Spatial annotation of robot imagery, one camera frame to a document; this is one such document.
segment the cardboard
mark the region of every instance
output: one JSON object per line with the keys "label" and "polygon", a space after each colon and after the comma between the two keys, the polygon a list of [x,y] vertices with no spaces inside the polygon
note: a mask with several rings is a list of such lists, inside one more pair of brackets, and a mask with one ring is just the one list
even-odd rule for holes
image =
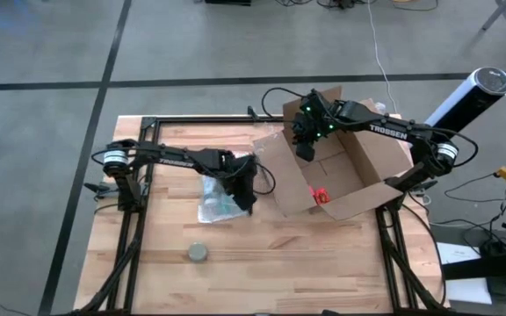
{"label": "cardboard", "polygon": [[[341,87],[322,92],[329,101],[341,99]],[[361,102],[375,111],[372,100]],[[300,100],[283,105],[285,121],[300,111]],[[312,162],[295,155],[293,131],[285,124],[282,132],[254,141],[256,154],[277,180],[272,193],[284,214],[320,207],[334,219],[348,219],[373,210],[401,195],[383,180],[404,172],[412,163],[399,141],[370,132],[336,131],[314,144]],[[317,205],[314,189],[325,188],[331,201]]]}

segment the clear plastic bag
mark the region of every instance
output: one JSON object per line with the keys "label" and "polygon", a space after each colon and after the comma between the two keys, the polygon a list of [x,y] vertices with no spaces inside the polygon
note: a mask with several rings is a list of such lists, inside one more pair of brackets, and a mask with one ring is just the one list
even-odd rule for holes
{"label": "clear plastic bag", "polygon": [[224,192],[216,179],[202,176],[202,183],[204,196],[199,204],[199,223],[213,223],[249,215],[235,204],[234,199]]}

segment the gray floor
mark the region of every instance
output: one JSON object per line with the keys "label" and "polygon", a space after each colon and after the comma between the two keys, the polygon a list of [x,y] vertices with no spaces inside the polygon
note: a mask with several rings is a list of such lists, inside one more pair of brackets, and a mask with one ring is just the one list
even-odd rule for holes
{"label": "gray floor", "polygon": [[[192,0],[134,0],[113,80],[189,79],[285,75],[370,75],[373,57],[368,11],[327,11],[315,2],[284,8],[253,0],[250,8],[195,4]],[[122,0],[0,1],[0,83],[99,81]],[[422,5],[432,3],[422,0]],[[372,5],[380,59],[389,74],[468,72],[481,66],[506,70],[506,23],[500,18],[478,35],[494,1],[440,0],[431,12]],[[384,83],[285,84],[297,91],[343,86],[344,97],[372,97],[388,105]],[[424,120],[459,81],[393,82],[399,110]],[[273,85],[110,89],[94,148],[112,137],[123,114],[244,113],[260,110]],[[35,314],[52,260],[84,133],[97,90],[0,91],[0,304]],[[269,110],[290,97],[275,94]],[[464,133],[478,157],[445,176],[430,191],[431,221],[489,219],[497,204],[450,200],[442,192],[506,164],[506,98]],[[90,164],[87,181],[101,171]],[[500,197],[501,180],[486,180],[462,197]],[[84,192],[77,210],[54,312],[72,304],[92,224],[94,203]],[[456,305],[473,312],[506,307]],[[0,309],[0,315],[9,315]]]}

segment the red object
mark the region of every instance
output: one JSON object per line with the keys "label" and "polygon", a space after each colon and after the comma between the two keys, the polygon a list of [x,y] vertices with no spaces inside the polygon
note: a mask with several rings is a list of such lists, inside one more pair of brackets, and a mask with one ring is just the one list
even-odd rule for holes
{"label": "red object", "polygon": [[320,188],[317,190],[314,190],[311,186],[309,187],[310,193],[312,193],[312,197],[314,197],[315,202],[318,205],[326,204],[328,203],[331,198],[329,197],[329,194],[325,188]]}

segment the wooden table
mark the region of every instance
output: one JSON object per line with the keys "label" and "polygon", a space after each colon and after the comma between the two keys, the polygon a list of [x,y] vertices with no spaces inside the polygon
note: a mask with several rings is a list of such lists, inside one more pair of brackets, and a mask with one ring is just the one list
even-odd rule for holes
{"label": "wooden table", "polygon": [[[141,117],[119,117],[114,139],[137,139],[140,122]],[[251,151],[254,139],[280,128],[267,123],[225,125],[223,130],[169,124],[162,125],[160,141],[190,149]],[[270,198],[261,197],[251,218],[200,224],[201,195],[202,182],[194,170],[156,165],[133,313],[392,311],[374,212],[343,221],[325,212],[285,217]],[[405,203],[427,220],[423,208],[411,200]],[[439,262],[431,238],[413,214],[400,215],[411,268],[440,299]],[[95,216],[76,308],[90,300],[110,273],[121,220],[116,208]],[[187,258],[195,241],[207,245],[206,262]],[[403,294],[399,271],[396,276]],[[123,289],[121,282],[120,304]]]}

